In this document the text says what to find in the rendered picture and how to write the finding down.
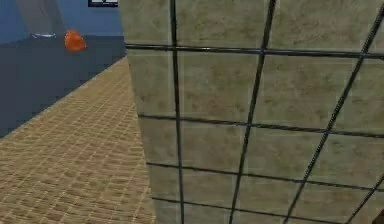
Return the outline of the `orange round food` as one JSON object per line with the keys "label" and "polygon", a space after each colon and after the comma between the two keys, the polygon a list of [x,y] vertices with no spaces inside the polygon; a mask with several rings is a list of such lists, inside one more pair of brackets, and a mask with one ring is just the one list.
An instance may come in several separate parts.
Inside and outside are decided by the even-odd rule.
{"label": "orange round food", "polygon": [[69,51],[80,51],[87,47],[83,36],[76,30],[67,30],[64,36],[64,45]]}

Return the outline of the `olive tiled cabinet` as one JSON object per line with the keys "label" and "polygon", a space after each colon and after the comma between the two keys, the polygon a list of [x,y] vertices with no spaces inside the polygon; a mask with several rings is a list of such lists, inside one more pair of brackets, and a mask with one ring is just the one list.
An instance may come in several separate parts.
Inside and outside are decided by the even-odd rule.
{"label": "olive tiled cabinet", "polygon": [[384,222],[384,0],[118,0],[156,224]]}

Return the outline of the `dark blue counter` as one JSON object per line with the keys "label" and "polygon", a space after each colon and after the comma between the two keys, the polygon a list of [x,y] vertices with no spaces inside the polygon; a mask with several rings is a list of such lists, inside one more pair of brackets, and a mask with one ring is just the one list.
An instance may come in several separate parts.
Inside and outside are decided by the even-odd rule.
{"label": "dark blue counter", "polygon": [[69,51],[61,38],[0,44],[0,138],[125,56],[121,36],[87,36]]}

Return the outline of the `dark framed wall picture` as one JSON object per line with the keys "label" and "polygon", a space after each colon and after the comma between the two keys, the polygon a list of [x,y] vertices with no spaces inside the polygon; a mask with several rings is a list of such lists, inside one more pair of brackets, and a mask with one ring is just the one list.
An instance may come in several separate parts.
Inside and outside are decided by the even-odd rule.
{"label": "dark framed wall picture", "polygon": [[87,0],[88,7],[118,7],[118,0]]}

